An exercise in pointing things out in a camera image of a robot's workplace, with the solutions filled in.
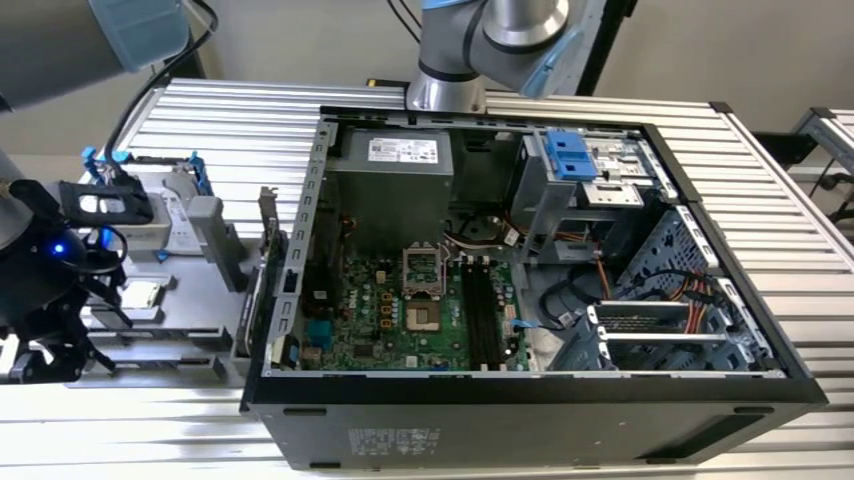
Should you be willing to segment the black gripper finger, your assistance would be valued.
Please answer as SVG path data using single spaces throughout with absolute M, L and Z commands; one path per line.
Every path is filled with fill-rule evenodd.
M 132 321 L 122 309 L 122 298 L 115 285 L 97 277 L 76 277 L 67 294 L 69 311 L 81 315 L 84 308 L 104 328 L 131 328 Z
M 109 375 L 116 374 L 116 363 L 95 347 L 87 329 L 60 329 L 32 340 L 9 326 L 1 327 L 3 384 L 73 383 L 96 364 Z

